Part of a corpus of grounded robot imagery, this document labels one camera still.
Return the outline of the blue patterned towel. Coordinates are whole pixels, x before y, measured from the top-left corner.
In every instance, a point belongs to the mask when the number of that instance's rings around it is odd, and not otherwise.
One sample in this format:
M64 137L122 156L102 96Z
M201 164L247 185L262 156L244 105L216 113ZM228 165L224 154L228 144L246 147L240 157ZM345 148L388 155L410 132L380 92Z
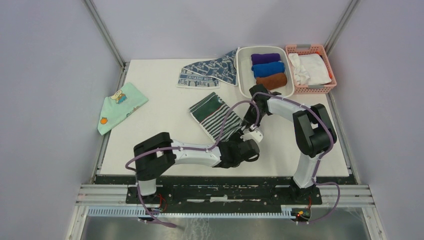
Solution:
M185 89L218 89L221 83L237 86L236 53L234 49L212 60L197 61L181 68L177 84Z

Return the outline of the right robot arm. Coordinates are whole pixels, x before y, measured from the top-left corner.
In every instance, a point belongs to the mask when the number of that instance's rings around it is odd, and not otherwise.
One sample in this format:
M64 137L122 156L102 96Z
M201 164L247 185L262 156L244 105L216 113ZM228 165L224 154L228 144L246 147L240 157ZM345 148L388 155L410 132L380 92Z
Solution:
M277 92L270 93L263 84L254 85L249 92L254 105L243 118L245 129L241 139L260 142L263 133L259 126L264 116L277 115L293 123L296 145L301 154L288 196L293 203L302 204L309 198L308 189L316 184L321 159L337 141L327 109L320 103L308 106Z

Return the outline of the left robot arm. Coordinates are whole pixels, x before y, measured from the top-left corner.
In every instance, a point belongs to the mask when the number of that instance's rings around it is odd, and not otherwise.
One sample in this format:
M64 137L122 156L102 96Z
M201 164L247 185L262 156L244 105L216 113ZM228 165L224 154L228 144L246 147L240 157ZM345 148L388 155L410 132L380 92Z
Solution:
M242 162L259 159L255 140L221 141L216 146L183 143L160 132L133 147L138 197L147 204L154 202L158 191L156 179L174 165L201 165L211 168L235 168Z

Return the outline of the brown rolled towel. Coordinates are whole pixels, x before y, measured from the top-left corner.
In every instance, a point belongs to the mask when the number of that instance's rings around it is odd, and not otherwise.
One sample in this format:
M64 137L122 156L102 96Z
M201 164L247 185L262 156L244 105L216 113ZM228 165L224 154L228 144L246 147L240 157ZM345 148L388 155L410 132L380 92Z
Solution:
M262 84L269 91L284 87L288 82L286 75L282 72L266 77L256 77L255 80L256 84Z

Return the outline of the white plastic tub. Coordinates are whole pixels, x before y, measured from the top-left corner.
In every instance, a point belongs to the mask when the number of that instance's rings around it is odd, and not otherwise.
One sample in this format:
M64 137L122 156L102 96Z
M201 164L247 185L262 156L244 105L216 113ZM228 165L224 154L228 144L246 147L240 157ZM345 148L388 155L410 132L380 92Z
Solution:
M241 47L236 51L234 64L238 89L245 98L251 97L249 89L256 84L265 84L266 89L284 97L295 92L290 61L281 47Z

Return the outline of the blue rolled towel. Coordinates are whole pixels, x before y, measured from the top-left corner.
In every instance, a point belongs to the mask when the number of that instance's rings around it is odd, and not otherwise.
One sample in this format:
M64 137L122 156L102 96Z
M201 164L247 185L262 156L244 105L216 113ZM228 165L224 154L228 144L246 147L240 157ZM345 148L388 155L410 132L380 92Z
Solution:
M281 61L271 62L267 64L257 64L251 67L253 76L257 77L268 77L277 73L285 72L285 65Z

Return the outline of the purple rolled towel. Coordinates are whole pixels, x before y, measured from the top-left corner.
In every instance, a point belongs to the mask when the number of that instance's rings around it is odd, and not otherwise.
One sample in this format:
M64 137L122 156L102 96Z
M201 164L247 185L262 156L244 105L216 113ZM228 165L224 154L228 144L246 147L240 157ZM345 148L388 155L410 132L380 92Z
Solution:
M255 53L251 55L251 62L253 66L259 65L259 64L279 62L279 61L281 61L281 56L279 53L264 53L264 54Z

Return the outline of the white cloth in basket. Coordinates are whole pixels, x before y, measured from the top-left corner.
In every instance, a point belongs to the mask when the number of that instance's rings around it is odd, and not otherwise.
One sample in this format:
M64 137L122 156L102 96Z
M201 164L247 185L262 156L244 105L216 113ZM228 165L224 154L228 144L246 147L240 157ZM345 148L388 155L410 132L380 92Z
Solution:
M293 66L294 80L297 85L326 85L332 81L325 62L319 54L289 53L288 58Z

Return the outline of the pink plastic basket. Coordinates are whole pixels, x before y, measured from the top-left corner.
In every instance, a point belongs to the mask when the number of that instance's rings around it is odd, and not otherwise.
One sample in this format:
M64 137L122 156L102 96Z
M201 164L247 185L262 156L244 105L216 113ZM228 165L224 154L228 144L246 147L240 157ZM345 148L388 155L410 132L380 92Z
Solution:
M334 76L332 67L329 62L328 55L325 51L323 45L320 44L309 44L309 45L286 45L285 51L287 56L289 57L290 53L297 53L299 55L309 55L309 54L318 54L323 59L326 68L328 70L329 76L331 78L331 82L324 85L297 85L294 78L294 67L289 60L290 69L292 71L293 82L294 82L294 93L295 94L327 94L329 93L335 86L337 86L337 81Z

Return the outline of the mint green cartoon towel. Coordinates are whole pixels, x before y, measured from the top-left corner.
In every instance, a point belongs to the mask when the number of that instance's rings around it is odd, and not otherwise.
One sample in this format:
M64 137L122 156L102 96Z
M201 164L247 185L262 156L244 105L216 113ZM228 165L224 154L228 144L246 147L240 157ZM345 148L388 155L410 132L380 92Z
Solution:
M112 96L104 99L97 125L98 132L105 135L148 101L132 83L125 83Z

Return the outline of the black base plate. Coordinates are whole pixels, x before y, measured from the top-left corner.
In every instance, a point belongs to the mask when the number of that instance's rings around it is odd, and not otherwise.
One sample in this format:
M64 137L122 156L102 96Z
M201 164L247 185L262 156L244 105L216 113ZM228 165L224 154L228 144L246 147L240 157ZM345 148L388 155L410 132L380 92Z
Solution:
M165 213L279 213L282 205L323 203L317 187L297 194L291 177L161 176L156 185L143 201L160 204Z

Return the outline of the aluminium frame rail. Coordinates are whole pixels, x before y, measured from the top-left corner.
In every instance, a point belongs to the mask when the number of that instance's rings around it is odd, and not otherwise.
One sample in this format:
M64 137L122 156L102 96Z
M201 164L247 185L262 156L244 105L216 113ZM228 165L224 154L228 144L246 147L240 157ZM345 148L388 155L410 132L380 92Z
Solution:
M107 48L109 49L113 59L118 65L119 69L119 75L117 82L115 84L114 90L119 90L125 83L125 79L128 72L128 65L129 63L124 60L122 57L122 54L120 53L115 41L113 40L113 37L110 33L110 31L107 28L106 23L102 19L99 10L93 0L83 0L83 5L85 6L87 12L89 13L90 17L92 18L98 32L100 33L103 42L106 44ZM106 150L108 147L110 139L110 133L106 133L105 135L101 136L101 145L98 148L96 159L95 159L95 165L92 168L90 178L82 184L82 186L89 186L89 187L95 187L95 180L98 175L98 173L101 170L104 157L106 154ZM80 240L85 223L86 218L89 213L89 206L86 204L79 204L78 202L75 203L71 220L67 229L67 233L65 235L66 240Z

